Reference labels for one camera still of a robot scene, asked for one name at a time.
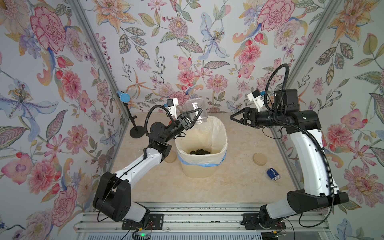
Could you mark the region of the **beige lid tea jar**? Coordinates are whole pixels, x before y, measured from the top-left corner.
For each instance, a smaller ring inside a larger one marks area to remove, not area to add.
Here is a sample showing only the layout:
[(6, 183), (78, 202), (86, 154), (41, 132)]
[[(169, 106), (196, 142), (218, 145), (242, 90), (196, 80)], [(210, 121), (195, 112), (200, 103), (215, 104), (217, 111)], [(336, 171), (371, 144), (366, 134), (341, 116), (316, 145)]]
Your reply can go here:
[(202, 124), (208, 121), (206, 103), (203, 98), (189, 99), (185, 103), (188, 116), (191, 120), (197, 119), (196, 124)]

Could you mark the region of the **cream trash bin with liner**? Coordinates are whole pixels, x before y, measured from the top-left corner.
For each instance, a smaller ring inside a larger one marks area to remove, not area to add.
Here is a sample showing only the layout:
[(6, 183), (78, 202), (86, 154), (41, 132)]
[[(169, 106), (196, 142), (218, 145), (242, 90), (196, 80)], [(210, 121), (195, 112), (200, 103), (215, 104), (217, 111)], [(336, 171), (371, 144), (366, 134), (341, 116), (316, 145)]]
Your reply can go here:
[(206, 178), (213, 175), (224, 161), (228, 150), (225, 125), (217, 117), (195, 125), (182, 138), (176, 139), (177, 157), (183, 173), (190, 178)]

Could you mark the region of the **beige jar lid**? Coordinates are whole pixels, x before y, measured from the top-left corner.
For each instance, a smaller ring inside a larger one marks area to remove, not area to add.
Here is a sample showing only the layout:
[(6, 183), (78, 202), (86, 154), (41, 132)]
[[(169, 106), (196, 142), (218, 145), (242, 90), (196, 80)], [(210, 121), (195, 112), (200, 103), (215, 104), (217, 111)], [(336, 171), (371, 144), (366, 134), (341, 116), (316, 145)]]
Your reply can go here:
[(255, 153), (253, 155), (253, 162), (258, 166), (264, 166), (268, 161), (268, 158), (266, 155), (262, 153)]
[(170, 151), (168, 156), (165, 158), (165, 162), (168, 164), (174, 163), (177, 159), (177, 154), (174, 151)]

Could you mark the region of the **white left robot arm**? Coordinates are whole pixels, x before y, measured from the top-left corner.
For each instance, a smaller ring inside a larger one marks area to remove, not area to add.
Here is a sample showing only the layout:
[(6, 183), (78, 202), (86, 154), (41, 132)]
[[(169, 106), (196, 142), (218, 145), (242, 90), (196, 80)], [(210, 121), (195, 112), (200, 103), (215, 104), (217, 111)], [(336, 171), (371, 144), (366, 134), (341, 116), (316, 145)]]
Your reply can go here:
[[(169, 125), (155, 122), (148, 127), (150, 116), (156, 109), (163, 109), (166, 112), (171, 120)], [(132, 201), (131, 190), (152, 168), (167, 158), (172, 149), (168, 142), (185, 135), (185, 131), (193, 128), (202, 112), (203, 109), (197, 108), (181, 113), (174, 119), (166, 107), (161, 105), (152, 107), (144, 126), (145, 135), (149, 138), (148, 146), (143, 149), (142, 155), (127, 167), (114, 174), (106, 172), (102, 175), (93, 207), (115, 222), (130, 220), (137, 223), (140, 228), (146, 228), (150, 224), (150, 210)]]

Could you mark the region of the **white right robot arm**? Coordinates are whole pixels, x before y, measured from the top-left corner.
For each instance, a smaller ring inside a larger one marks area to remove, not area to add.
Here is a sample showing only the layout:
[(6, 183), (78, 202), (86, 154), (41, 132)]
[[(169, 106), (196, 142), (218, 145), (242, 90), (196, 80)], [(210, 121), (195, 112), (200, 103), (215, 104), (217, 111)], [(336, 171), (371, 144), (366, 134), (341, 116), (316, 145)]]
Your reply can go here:
[(283, 127), (297, 151), (304, 178), (304, 188), (290, 191), (275, 203), (261, 206), (255, 223), (271, 229), (284, 218), (305, 212), (330, 208), (349, 201), (347, 193), (336, 184), (322, 142), (321, 123), (312, 110), (301, 111), (295, 89), (287, 89), (290, 67), (278, 66), (270, 76), (272, 82), (280, 69), (285, 69), (281, 89), (274, 92), (274, 101), (268, 104), (269, 86), (247, 95), (255, 108), (246, 107), (230, 116), (230, 120), (256, 129)]

